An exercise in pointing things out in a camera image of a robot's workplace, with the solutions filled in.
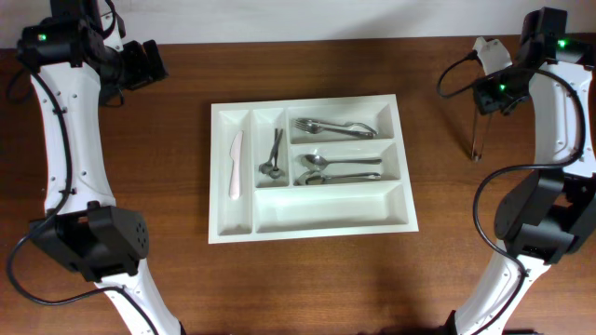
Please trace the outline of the pink plastic knife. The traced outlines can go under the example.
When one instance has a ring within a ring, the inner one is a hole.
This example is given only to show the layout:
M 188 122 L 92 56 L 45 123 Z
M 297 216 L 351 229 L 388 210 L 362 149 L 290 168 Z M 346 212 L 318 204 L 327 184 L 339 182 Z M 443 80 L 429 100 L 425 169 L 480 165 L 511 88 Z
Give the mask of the pink plastic knife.
M 244 132 L 240 130 L 234 137 L 230 148 L 230 158 L 232 159 L 232 170 L 229 185 L 229 197 L 232 200 L 238 200 L 241 195 L 240 163 L 241 150 Z

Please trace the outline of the large metal spoon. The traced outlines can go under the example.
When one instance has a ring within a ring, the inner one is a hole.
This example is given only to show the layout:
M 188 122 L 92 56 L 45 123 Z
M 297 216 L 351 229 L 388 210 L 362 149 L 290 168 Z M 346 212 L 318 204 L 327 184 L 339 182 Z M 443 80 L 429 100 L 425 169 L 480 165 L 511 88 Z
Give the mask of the large metal spoon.
M 294 185 L 295 186 L 306 186 L 306 185 L 315 185 L 315 184 L 326 184 L 326 183 L 330 183 L 331 181 L 352 180 L 352 179 L 378 181 L 381 178 L 382 178 L 382 176 L 376 172 L 329 175 L 329 174 L 324 174 L 324 173 L 318 172 L 318 171 L 307 171 L 294 181 Z
M 332 164 L 379 165 L 383 162 L 381 158 L 327 160 L 318 154 L 305 154 L 300 161 L 306 168 L 315 171 L 322 171 Z

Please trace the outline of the small metal teaspoon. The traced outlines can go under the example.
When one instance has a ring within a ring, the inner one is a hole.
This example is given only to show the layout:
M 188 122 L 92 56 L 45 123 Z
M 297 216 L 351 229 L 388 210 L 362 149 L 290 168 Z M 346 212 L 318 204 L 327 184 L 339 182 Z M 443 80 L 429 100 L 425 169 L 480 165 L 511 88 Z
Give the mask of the small metal teaspoon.
M 274 155 L 273 155 L 273 167 L 269 171 L 268 175 L 271 179 L 277 180 L 282 176 L 282 171 L 278 167 L 278 153 L 279 153 L 279 145 L 281 143 L 283 137 L 283 129 L 276 128 L 275 129 L 275 142 L 274 142 Z
M 270 171 L 273 169 L 273 166 L 274 166 L 273 160 L 274 160 L 275 154 L 278 152 L 278 146 L 279 146 L 279 143 L 281 140 L 281 133 L 282 133 L 282 131 L 279 128 L 275 129 L 274 142 L 273 142 L 272 148 L 270 150 L 268 160 L 259 166 L 259 172 L 264 175 L 268 175 L 270 173 Z

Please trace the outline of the metal chopstick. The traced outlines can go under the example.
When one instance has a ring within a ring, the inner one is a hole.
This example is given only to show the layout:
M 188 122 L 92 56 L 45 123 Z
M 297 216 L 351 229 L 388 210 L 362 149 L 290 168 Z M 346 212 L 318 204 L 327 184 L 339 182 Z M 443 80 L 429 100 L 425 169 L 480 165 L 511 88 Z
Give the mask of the metal chopstick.
M 492 119 L 492 114 L 482 115 L 478 112 L 476 151 L 479 159 L 477 162 L 482 159 L 483 149 L 488 138 Z
M 476 151 L 477 126 L 478 126 L 478 110 L 475 109 L 474 113 L 473 113 L 471 151 L 470 151 L 470 158 L 473 162 L 477 162 L 479 159 L 477 151 Z

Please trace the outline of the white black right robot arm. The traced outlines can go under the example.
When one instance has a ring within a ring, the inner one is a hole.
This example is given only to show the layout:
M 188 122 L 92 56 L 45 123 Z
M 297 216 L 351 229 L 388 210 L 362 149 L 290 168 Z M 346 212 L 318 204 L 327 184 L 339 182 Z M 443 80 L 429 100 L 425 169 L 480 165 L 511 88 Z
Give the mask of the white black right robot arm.
M 488 183 L 506 173 L 528 173 L 499 203 L 496 239 L 480 234 L 493 256 L 475 292 L 451 311 L 440 334 L 504 333 L 533 283 L 595 231 L 595 148 L 589 125 L 594 48 L 569 37 L 566 22 L 566 11 L 542 7 L 525 16 L 515 56 L 499 40 L 480 37 L 465 57 L 484 70 L 467 85 L 478 114 L 510 114 L 519 103 L 532 102 L 535 161 L 500 168 L 479 185 L 472 205 L 477 229 Z

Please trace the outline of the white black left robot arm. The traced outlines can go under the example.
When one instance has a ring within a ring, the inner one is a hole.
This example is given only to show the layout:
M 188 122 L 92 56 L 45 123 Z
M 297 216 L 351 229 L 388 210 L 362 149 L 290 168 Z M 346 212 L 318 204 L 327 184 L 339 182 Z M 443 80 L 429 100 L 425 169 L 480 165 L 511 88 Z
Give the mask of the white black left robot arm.
M 106 295 L 133 334 L 181 334 L 150 274 L 142 214 L 119 208 L 102 154 L 99 110 L 127 90 L 163 80 L 154 41 L 126 40 L 114 9 L 94 1 L 54 1 L 50 15 L 26 27 L 18 60 L 41 108 L 46 153 L 45 215 L 26 240 Z

